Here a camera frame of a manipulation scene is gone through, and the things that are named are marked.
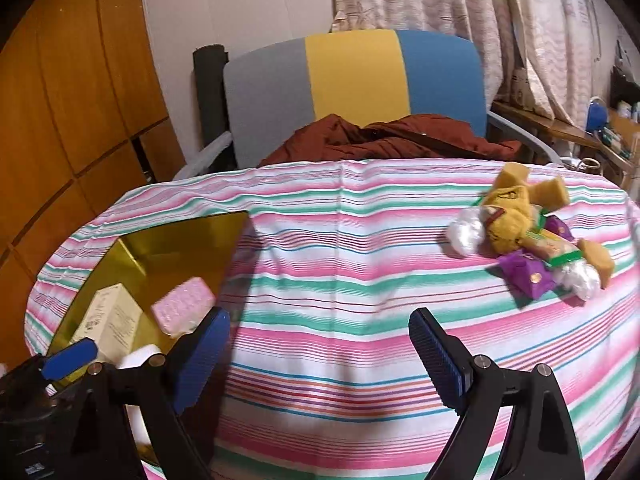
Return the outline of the cream printed carton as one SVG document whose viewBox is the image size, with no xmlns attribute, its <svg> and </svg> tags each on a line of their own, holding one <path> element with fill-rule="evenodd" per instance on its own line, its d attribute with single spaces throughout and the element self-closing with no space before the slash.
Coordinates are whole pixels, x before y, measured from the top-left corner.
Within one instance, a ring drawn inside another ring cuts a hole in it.
<svg viewBox="0 0 640 480">
<path fill-rule="evenodd" d="M 99 361 L 118 364 L 131 352 L 142 310 L 123 284 L 98 290 L 82 318 L 71 344 L 94 341 Z"/>
</svg>

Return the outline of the purple candy pouch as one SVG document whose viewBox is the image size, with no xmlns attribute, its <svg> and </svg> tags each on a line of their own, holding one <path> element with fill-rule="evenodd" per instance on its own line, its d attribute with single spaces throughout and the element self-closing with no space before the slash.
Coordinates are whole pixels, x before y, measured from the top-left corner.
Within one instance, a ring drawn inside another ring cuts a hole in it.
<svg viewBox="0 0 640 480">
<path fill-rule="evenodd" d="M 506 281 L 529 299 L 538 299 L 556 286 L 544 260 L 524 249 L 500 256 L 498 265 Z"/>
<path fill-rule="evenodd" d="M 544 218 L 544 229 L 569 242 L 574 240 L 574 236 L 572 232 L 570 232 L 568 225 L 555 214 L 549 214 Z"/>
</svg>

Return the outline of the white bubble-wrap bundle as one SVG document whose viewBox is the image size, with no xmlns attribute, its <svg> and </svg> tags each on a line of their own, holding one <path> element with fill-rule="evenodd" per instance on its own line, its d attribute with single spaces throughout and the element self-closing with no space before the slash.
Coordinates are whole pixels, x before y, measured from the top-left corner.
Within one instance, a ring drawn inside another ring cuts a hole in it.
<svg viewBox="0 0 640 480">
<path fill-rule="evenodd" d="M 458 255 L 469 257 L 478 252 L 485 240 L 485 219 L 485 208 L 473 206 L 464 208 L 447 226 L 447 240 Z"/>
<path fill-rule="evenodd" d="M 555 283 L 562 289 L 570 290 L 582 301 L 597 296 L 601 288 L 597 269 L 585 259 L 572 261 L 552 270 Z"/>
</svg>

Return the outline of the green-edged snack packet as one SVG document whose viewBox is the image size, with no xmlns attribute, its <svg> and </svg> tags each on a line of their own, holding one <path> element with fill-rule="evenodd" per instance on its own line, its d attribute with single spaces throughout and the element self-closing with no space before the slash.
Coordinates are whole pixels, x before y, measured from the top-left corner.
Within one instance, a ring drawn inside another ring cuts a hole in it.
<svg viewBox="0 0 640 480">
<path fill-rule="evenodd" d="M 520 237 L 520 245 L 552 268 L 582 258 L 582 252 L 576 245 L 545 229 L 527 231 Z"/>
</svg>

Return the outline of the yellow plush toy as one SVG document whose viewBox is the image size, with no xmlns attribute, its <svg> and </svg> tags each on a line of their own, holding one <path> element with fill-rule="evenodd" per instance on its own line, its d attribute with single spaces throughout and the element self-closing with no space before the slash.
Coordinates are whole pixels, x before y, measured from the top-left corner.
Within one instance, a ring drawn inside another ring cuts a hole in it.
<svg viewBox="0 0 640 480">
<path fill-rule="evenodd" d="M 483 200 L 490 209 L 485 231 L 491 248 L 498 255 L 520 248 L 521 238 L 532 228 L 532 204 L 524 184 L 496 188 Z"/>
</svg>

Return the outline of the white round container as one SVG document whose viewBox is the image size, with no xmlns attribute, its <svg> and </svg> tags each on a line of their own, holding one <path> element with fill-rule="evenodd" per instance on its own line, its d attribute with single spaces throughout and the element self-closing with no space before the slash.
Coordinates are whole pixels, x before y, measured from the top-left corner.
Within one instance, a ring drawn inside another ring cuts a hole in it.
<svg viewBox="0 0 640 480">
<path fill-rule="evenodd" d="M 118 364 L 119 370 L 126 370 L 128 378 L 136 379 L 138 377 L 139 368 L 151 357 L 160 354 L 160 348 L 155 344 L 147 344 L 134 352 L 124 356 Z M 149 448 L 151 439 L 146 430 L 140 408 L 137 405 L 126 405 L 128 422 L 134 437 L 134 442 L 138 448 Z"/>
</svg>

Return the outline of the gold tin box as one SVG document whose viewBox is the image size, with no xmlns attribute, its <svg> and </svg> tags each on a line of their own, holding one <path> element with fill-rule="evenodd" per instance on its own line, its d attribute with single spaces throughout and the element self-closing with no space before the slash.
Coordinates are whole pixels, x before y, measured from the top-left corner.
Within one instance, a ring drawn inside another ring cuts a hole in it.
<svg viewBox="0 0 640 480">
<path fill-rule="evenodd" d="M 154 226 L 129 233 L 107 251 L 63 318 L 54 337 L 57 347 L 70 333 L 70 324 L 86 312 L 90 297 L 107 285 L 123 284 L 145 313 L 134 336 L 134 346 L 157 344 L 160 354 L 139 368 L 138 377 L 111 364 L 90 366 L 76 382 L 56 395 L 60 402 L 52 417 L 51 441 L 66 445 L 62 457 L 72 466 L 98 465 L 110 479 L 140 478 L 139 453 L 127 422 L 127 404 L 137 405 L 148 428 L 151 445 L 168 479 L 208 479 L 212 475 L 181 418 L 183 413 L 206 411 L 204 428 L 215 425 L 212 416 L 221 404 L 221 393 L 231 359 L 230 336 L 224 353 L 192 408 L 178 414 L 172 406 L 175 378 L 171 348 L 178 341 L 165 335 L 154 321 L 152 304 L 189 278 L 199 276 L 219 295 L 227 278 L 236 246 L 253 227 L 245 211 L 213 214 Z"/>
</svg>

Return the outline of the striped pink green tablecloth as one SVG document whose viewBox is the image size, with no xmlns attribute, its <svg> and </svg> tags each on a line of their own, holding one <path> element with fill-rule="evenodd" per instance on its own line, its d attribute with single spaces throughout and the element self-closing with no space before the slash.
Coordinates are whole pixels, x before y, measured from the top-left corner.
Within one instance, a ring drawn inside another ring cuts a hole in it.
<svg viewBox="0 0 640 480">
<path fill-rule="evenodd" d="M 563 171 L 573 234 L 603 244 L 612 282 L 580 304 L 528 301 L 491 258 L 457 258 L 446 226 L 498 162 L 288 164 L 138 188 L 72 234 L 43 266 L 24 333 L 48 350 L 80 286 L 117 237 L 245 210 L 218 298 L 236 338 L 221 412 L 205 433 L 219 479 L 421 479 L 457 417 L 408 336 L 431 310 L 499 365 L 554 371 L 588 478 L 639 428 L 639 211 L 615 184 Z"/>
</svg>

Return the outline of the dark red cloth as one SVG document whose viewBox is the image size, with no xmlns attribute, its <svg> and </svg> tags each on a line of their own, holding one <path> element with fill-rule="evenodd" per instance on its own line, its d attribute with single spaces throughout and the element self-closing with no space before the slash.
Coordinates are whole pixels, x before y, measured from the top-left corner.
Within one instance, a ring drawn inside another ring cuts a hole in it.
<svg viewBox="0 0 640 480">
<path fill-rule="evenodd" d="M 521 147 L 517 140 L 489 142 L 476 136 L 467 122 L 437 114 L 409 115 L 364 127 L 331 114 L 296 130 L 260 164 L 400 158 L 510 162 Z"/>
</svg>

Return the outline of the wooden wardrobe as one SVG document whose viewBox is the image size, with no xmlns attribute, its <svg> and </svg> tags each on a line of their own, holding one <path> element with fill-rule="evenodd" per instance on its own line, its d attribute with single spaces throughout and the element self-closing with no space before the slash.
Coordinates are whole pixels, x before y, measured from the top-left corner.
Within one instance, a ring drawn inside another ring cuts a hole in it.
<svg viewBox="0 0 640 480">
<path fill-rule="evenodd" d="M 142 0 L 35 0 L 1 51 L 1 359 L 34 351 L 30 292 L 67 237 L 122 194 L 171 178 L 183 154 Z"/>
</svg>

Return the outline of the grey yellow blue chair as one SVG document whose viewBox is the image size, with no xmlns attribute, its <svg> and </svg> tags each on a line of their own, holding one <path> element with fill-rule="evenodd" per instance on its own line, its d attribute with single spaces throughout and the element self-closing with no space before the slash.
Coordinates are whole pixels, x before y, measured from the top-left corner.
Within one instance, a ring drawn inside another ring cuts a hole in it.
<svg viewBox="0 0 640 480">
<path fill-rule="evenodd" d="M 439 114 L 488 127 L 557 164 L 533 134 L 492 112 L 471 41 L 424 30 L 368 29 L 312 35 L 230 58 L 224 66 L 229 130 L 176 174 L 206 174 L 226 148 L 242 168 L 258 165 L 294 131 L 329 114 L 357 126 Z"/>
</svg>

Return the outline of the wooden side shelf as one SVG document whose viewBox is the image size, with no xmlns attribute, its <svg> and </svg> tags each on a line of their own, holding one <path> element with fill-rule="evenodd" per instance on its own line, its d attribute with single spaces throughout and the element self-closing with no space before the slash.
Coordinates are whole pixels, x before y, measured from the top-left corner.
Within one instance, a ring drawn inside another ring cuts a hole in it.
<svg viewBox="0 0 640 480">
<path fill-rule="evenodd" d="M 503 102 L 493 102 L 491 110 L 526 130 L 535 131 L 536 136 L 544 142 L 573 142 L 581 148 L 590 148 L 590 150 L 600 153 L 611 166 L 622 174 L 620 187 L 627 192 L 631 190 L 631 185 L 634 183 L 634 177 L 638 174 L 639 166 L 631 160 L 620 157 L 619 154 L 605 146 L 596 136 L 562 122 L 562 120 L 538 116 Z"/>
</svg>

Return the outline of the patterned beige curtain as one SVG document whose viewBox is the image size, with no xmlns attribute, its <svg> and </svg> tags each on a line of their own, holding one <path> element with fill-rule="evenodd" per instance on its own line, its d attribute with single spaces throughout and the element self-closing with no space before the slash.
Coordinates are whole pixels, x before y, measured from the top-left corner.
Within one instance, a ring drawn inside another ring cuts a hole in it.
<svg viewBox="0 0 640 480">
<path fill-rule="evenodd" d="M 584 128 L 596 94 L 592 0 L 334 0 L 334 29 L 416 29 L 472 41 L 488 101 Z"/>
</svg>

